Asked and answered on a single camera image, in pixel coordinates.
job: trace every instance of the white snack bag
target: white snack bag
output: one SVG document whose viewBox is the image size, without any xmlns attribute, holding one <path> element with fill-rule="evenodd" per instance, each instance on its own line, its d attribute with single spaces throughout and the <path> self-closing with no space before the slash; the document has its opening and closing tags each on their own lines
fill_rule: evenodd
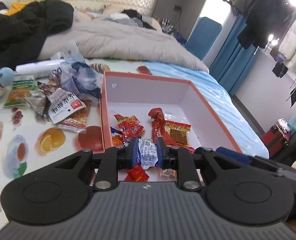
<svg viewBox="0 0 296 240">
<path fill-rule="evenodd" d="M 58 88 L 48 96 L 48 99 L 51 102 L 48 115 L 54 124 L 86 107 L 86 105 L 79 100 L 74 93 L 67 92 L 61 88 Z"/>
</svg>

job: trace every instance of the black jacket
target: black jacket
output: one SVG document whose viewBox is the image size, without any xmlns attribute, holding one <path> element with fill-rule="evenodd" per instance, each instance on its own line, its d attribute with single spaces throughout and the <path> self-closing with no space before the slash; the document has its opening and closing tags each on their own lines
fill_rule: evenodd
<svg viewBox="0 0 296 240">
<path fill-rule="evenodd" d="M 270 34 L 282 33 L 292 11 L 289 0 L 257 0 L 249 10 L 247 26 L 238 36 L 240 44 L 245 49 L 251 44 L 264 48 Z"/>
<path fill-rule="evenodd" d="M 0 15 L 0 68 L 37 60 L 50 34 L 72 26 L 73 7 L 60 0 L 32 2 L 12 16 Z"/>
</svg>

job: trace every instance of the red candy wrapper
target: red candy wrapper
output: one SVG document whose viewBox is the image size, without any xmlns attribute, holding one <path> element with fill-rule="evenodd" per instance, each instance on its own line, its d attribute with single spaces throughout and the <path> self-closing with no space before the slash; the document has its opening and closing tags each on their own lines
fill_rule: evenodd
<svg viewBox="0 0 296 240">
<path fill-rule="evenodd" d="M 148 116 L 153 120 L 152 123 L 152 139 L 157 143 L 158 137 L 163 137 L 166 145 L 176 143 L 176 141 L 165 131 L 165 116 L 161 108 L 153 108 L 149 111 Z"/>
<path fill-rule="evenodd" d="M 126 177 L 125 181 L 145 182 L 149 179 L 149 176 L 145 170 L 142 168 L 142 166 L 139 166 L 138 163 L 136 163 L 134 168 L 127 171 L 127 173 L 128 176 Z"/>
<path fill-rule="evenodd" d="M 115 114 L 114 116 L 118 121 L 118 127 L 126 141 L 129 141 L 133 136 L 137 137 L 144 134 L 144 127 L 140 125 L 139 120 L 134 115 L 131 117 L 123 117 L 120 114 Z"/>
</svg>

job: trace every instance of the hanging coat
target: hanging coat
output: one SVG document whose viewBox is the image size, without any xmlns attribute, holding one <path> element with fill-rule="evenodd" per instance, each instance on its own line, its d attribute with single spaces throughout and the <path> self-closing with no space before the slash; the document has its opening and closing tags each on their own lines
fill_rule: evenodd
<svg viewBox="0 0 296 240">
<path fill-rule="evenodd" d="M 289 0 L 257 0 L 249 10 L 247 26 L 238 36 L 240 44 L 245 49 L 251 44 L 264 48 L 270 34 L 285 30 L 292 12 Z"/>
</svg>

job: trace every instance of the floor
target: floor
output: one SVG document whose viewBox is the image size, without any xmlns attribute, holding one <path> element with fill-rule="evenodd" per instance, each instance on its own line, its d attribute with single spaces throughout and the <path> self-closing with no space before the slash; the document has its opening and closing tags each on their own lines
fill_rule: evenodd
<svg viewBox="0 0 296 240">
<path fill-rule="evenodd" d="M 252 116 L 252 114 L 248 111 L 248 109 L 242 104 L 242 102 L 235 95 L 233 95 L 231 99 L 234 106 L 238 109 L 241 115 L 246 119 L 250 127 L 255 131 L 255 133 L 259 136 L 259 138 L 261 138 L 265 134 L 265 131 L 261 128 L 261 126 L 256 121 L 256 119 Z"/>
</svg>

